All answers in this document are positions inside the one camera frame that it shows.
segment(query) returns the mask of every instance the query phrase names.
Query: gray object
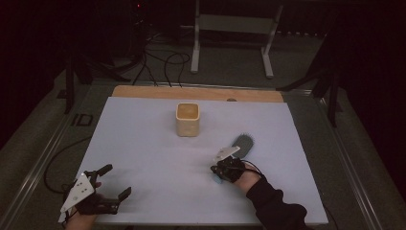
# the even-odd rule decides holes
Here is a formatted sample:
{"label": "gray object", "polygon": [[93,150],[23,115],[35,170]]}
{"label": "gray object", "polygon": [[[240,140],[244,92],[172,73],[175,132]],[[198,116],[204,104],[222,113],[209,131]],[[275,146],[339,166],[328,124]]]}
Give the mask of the gray object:
{"label": "gray object", "polygon": [[243,159],[254,146],[254,139],[248,133],[241,133],[234,141],[232,147],[239,147],[239,150],[233,153],[234,157]]}

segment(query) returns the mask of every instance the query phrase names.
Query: metal leg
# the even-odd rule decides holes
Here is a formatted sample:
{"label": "metal leg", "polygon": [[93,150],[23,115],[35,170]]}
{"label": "metal leg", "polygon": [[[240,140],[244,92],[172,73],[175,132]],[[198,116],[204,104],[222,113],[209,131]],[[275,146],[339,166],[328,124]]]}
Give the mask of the metal leg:
{"label": "metal leg", "polygon": [[274,78],[274,72],[272,71],[271,60],[269,58],[269,50],[271,49],[272,41],[274,40],[275,34],[278,29],[278,22],[281,17],[283,6],[278,7],[277,14],[275,15],[273,25],[271,27],[271,32],[269,33],[268,43],[265,47],[260,49],[262,54],[263,66],[265,67],[265,77],[268,79]]}
{"label": "metal leg", "polygon": [[196,74],[199,70],[200,42],[199,42],[199,18],[200,18],[200,1],[196,0],[196,12],[194,17],[194,46],[192,54],[191,72]]}

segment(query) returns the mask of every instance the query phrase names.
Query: wrist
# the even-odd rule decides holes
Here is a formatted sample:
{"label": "wrist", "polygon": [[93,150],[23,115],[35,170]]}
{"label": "wrist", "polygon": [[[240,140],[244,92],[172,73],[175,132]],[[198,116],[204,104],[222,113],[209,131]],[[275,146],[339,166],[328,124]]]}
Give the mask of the wrist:
{"label": "wrist", "polygon": [[76,212],[69,218],[65,229],[90,230],[92,229],[96,218],[97,215],[81,215],[80,213]]}
{"label": "wrist", "polygon": [[[256,170],[254,167],[245,164],[245,168],[249,170]],[[237,187],[239,187],[245,194],[260,180],[260,175],[251,172],[245,171],[241,177],[234,183]]]}

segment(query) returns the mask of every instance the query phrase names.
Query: small box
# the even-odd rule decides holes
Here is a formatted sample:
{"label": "small box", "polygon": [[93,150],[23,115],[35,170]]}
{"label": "small box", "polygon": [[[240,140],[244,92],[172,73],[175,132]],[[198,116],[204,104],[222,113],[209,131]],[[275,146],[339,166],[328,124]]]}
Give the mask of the small box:
{"label": "small box", "polygon": [[200,111],[197,103],[179,103],[176,108],[176,133],[193,137],[199,134]]}

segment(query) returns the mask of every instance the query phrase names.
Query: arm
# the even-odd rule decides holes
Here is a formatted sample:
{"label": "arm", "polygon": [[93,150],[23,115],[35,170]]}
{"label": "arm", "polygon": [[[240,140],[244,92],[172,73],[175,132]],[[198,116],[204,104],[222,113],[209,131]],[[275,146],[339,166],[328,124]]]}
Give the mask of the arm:
{"label": "arm", "polygon": [[74,213],[66,224],[66,230],[90,230],[95,222],[97,215],[81,215],[79,212]]}
{"label": "arm", "polygon": [[[245,165],[247,169],[255,168]],[[266,229],[308,230],[305,225],[307,210],[299,204],[282,201],[283,192],[275,190],[265,178],[254,172],[244,172],[235,183],[253,202],[256,215]]]}

